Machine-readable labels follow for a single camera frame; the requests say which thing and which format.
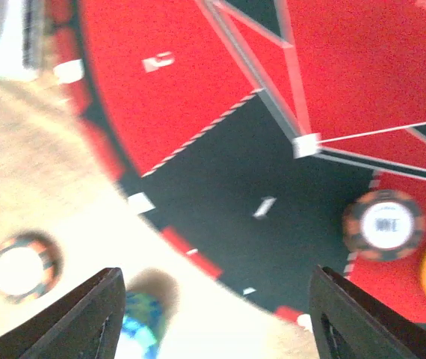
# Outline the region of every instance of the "white chip center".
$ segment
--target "white chip center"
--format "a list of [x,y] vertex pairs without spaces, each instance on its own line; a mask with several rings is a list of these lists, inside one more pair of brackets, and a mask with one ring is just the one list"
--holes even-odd
[[14,248],[0,256],[0,290],[8,295],[31,291],[42,274],[42,260],[31,248]]
[[403,245],[414,231],[414,216],[397,202],[382,202],[368,208],[361,220],[361,232],[371,245],[391,249]]

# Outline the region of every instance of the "white square marker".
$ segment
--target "white square marker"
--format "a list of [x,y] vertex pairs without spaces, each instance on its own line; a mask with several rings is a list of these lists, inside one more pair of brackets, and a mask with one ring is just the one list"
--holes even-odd
[[54,74],[61,84],[72,84],[84,77],[84,63],[82,60],[71,60],[54,67]]
[[143,192],[133,194],[129,197],[129,207],[133,209],[136,215],[155,209],[153,203]]
[[296,137],[293,140],[294,157],[299,159],[319,153],[319,138],[320,135],[318,133]]

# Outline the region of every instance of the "white number marking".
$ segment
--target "white number marking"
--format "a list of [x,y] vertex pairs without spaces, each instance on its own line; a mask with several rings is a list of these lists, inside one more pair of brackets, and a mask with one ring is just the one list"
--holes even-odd
[[259,205],[256,212],[253,214],[253,217],[256,219],[261,219],[266,217],[266,213],[271,209],[274,202],[276,202],[276,198],[274,197],[264,197],[262,198],[263,202]]
[[253,293],[253,292],[255,292],[256,291],[256,289],[254,289],[254,288],[246,288],[246,289],[243,289],[243,295],[248,295],[248,294],[251,294],[251,293]]
[[152,58],[146,58],[142,60],[145,71],[151,73],[152,71],[158,70],[160,67],[171,65],[175,62],[175,58],[171,52],[162,52]]

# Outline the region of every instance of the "blurry background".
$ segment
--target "blurry background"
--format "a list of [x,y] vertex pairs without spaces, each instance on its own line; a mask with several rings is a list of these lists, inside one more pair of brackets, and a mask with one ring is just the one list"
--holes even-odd
[[52,68],[34,82],[0,81],[0,242],[20,230],[50,233],[61,247],[60,283],[29,304],[0,296],[0,335],[107,266],[128,289],[157,295],[167,311],[161,358],[317,358],[312,334],[214,283],[130,213],[79,137]]

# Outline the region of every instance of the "red felt surface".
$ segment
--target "red felt surface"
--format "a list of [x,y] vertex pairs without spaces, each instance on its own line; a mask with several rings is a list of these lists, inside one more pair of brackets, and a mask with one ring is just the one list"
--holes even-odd
[[50,0],[46,3],[47,11],[55,23],[63,24],[72,18],[72,3],[70,0]]
[[426,10],[408,1],[290,1],[313,132],[426,121]]
[[[53,2],[57,21],[68,19],[66,2]],[[290,1],[313,132],[334,138],[426,121],[426,11],[413,4],[412,0],[367,0],[361,6],[354,0]],[[101,7],[89,0],[82,7],[83,19],[101,19],[83,24],[94,64],[90,69],[109,117],[115,118],[117,136],[141,173],[257,87],[194,1],[164,1],[161,12],[144,0],[107,2]],[[284,64],[276,61],[277,47],[271,41],[266,45],[269,40],[244,24],[235,24],[293,106]],[[71,30],[60,29],[57,36],[61,62],[78,58]],[[166,51],[174,54],[175,63],[145,73],[141,60]],[[83,111],[90,103],[84,82],[71,84],[70,89],[78,111]],[[118,178],[123,167],[105,135],[90,124],[85,130],[111,176]],[[426,168],[426,146],[405,131],[327,145]],[[383,174],[380,188],[411,194],[426,212],[425,181]],[[174,230],[167,228],[163,235],[206,273],[220,276],[221,270],[200,253],[186,255],[193,248]],[[418,279],[425,245],[426,240],[416,254],[395,262],[355,260],[351,280],[408,319],[426,322],[426,298]],[[300,315],[287,307],[278,308],[276,314],[293,321]]]
[[[297,117],[283,48],[285,43],[281,42],[279,38],[271,38],[271,35],[267,37],[264,30],[241,16],[241,13],[227,10],[225,7],[220,7],[220,10],[229,19],[229,25],[235,32],[236,39],[249,52],[255,68],[260,71],[267,86],[291,115],[291,120]],[[301,123],[300,125],[304,129],[303,133],[306,133],[305,129],[309,128],[309,124]]]
[[213,278],[220,277],[223,272],[218,266],[206,259],[200,252],[188,254],[193,248],[173,228],[167,227],[161,231],[163,237],[182,255],[187,257],[198,268]]
[[276,309],[276,312],[274,312],[274,314],[277,317],[284,319],[288,322],[296,322],[298,316],[300,316],[303,313],[287,306],[281,306],[281,307],[278,307],[278,309]]
[[108,140],[107,135],[89,120],[82,118],[79,123],[84,138],[89,140],[90,144],[95,144],[92,146],[92,150],[105,166],[109,177],[115,182],[118,181],[125,173],[125,167],[117,158],[117,154],[111,147],[111,142]]
[[407,130],[327,142],[324,146],[426,169],[426,143]]
[[[93,77],[141,174],[253,89],[194,1],[157,7],[146,0],[81,3],[83,19],[102,19],[84,28]],[[142,60],[163,52],[175,62],[146,73]]]
[[[426,181],[381,174],[378,189],[397,189],[414,196],[426,213]],[[426,248],[426,236],[420,249],[410,257],[393,262],[357,259],[351,281],[414,322],[426,323],[426,297],[419,283],[419,265]]]

